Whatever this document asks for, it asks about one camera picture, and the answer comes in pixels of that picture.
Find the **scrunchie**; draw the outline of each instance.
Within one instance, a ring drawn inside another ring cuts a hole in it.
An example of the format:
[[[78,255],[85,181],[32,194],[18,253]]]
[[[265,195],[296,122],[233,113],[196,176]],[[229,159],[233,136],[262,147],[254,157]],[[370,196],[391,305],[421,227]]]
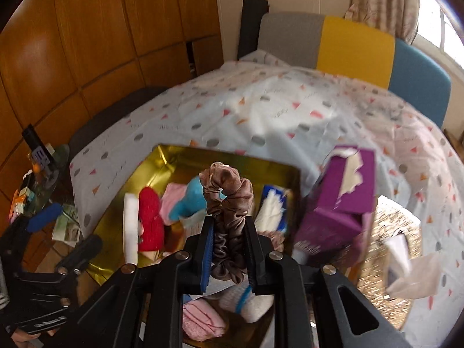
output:
[[[242,230],[253,202],[253,187],[248,179],[240,178],[237,169],[221,162],[201,172],[200,182],[207,212],[216,220],[211,275],[240,284],[247,272]],[[224,200],[219,198],[221,189]]]

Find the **red knitted item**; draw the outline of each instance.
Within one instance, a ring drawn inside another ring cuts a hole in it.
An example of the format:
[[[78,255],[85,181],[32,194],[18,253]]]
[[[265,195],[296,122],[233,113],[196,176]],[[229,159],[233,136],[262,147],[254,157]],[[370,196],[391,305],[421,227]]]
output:
[[[143,226],[139,251],[157,251],[164,245],[164,225],[156,192],[145,187],[139,194],[139,220]]]

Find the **pink folded towel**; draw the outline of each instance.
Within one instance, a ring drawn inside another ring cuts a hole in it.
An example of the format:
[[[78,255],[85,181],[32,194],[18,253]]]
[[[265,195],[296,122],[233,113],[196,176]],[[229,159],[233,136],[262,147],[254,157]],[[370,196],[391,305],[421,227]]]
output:
[[[161,198],[161,208],[159,214],[161,215],[164,225],[172,225],[175,221],[169,219],[169,213],[174,208],[174,205],[181,200],[187,190],[186,184],[169,183]]]
[[[182,314],[182,328],[190,339],[197,342],[220,337],[226,331],[226,324],[217,311],[201,298],[187,302]]]

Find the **metal screw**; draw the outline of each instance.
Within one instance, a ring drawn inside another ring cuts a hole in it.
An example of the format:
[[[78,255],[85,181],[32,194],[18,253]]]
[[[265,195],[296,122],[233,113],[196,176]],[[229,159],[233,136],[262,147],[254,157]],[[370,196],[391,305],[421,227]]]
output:
[[[187,251],[177,251],[175,253],[175,257],[177,260],[187,260],[190,257],[190,254]]]
[[[68,270],[65,268],[65,267],[59,267],[58,268],[58,273],[60,275],[67,275],[68,274]]]
[[[327,275],[334,275],[337,272],[337,268],[335,268],[334,266],[332,266],[330,264],[324,265],[322,270]]]
[[[61,303],[61,306],[65,307],[65,308],[68,308],[71,306],[71,300],[69,298],[61,298],[60,300],[60,303]]]
[[[279,251],[271,251],[269,253],[269,258],[271,258],[272,260],[281,260],[283,257],[284,255]]]
[[[131,273],[134,273],[135,271],[135,265],[132,263],[127,263],[121,267],[121,272],[124,273],[125,275],[130,275]]]

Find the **beige curtain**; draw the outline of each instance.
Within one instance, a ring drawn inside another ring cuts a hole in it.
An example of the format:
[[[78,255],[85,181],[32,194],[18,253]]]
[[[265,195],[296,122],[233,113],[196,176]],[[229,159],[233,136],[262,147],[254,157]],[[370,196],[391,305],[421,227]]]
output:
[[[353,0],[345,18],[362,22],[411,44],[417,33],[419,0]]]

